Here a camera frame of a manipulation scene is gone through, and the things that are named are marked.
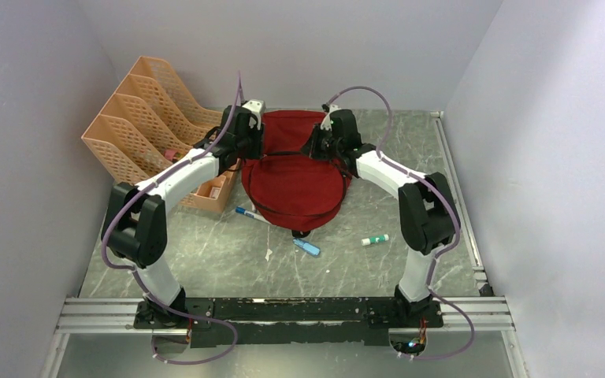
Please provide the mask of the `red student backpack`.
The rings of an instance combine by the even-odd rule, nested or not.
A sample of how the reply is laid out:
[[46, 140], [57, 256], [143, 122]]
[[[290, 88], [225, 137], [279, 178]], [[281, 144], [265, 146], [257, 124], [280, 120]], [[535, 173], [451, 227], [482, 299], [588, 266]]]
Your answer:
[[271, 224], [304, 234], [340, 211], [351, 176], [338, 161], [313, 160], [300, 150], [325, 114], [275, 110], [262, 117], [264, 155], [247, 160], [241, 183], [256, 210]]

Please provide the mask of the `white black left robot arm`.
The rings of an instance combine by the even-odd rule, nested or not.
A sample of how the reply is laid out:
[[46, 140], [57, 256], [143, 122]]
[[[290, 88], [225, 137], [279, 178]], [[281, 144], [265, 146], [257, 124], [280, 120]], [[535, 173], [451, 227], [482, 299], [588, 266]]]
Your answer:
[[179, 161], [136, 185], [113, 186], [101, 234], [101, 254], [112, 269], [130, 272], [156, 321], [174, 328], [187, 317], [186, 294], [163, 257], [168, 215], [192, 191], [262, 155], [265, 103], [228, 106], [218, 134], [206, 137]]

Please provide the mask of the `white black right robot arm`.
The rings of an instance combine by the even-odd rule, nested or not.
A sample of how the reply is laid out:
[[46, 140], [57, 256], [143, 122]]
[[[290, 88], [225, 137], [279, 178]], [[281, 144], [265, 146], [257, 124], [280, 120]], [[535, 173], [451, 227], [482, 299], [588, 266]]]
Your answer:
[[403, 276], [395, 288], [395, 319], [414, 325], [432, 299], [432, 278], [439, 256], [457, 240], [460, 224], [444, 174], [424, 174], [393, 161], [364, 143], [349, 109], [325, 106], [302, 148], [309, 158], [336, 163], [352, 178], [369, 181], [397, 199], [400, 231], [408, 246]]

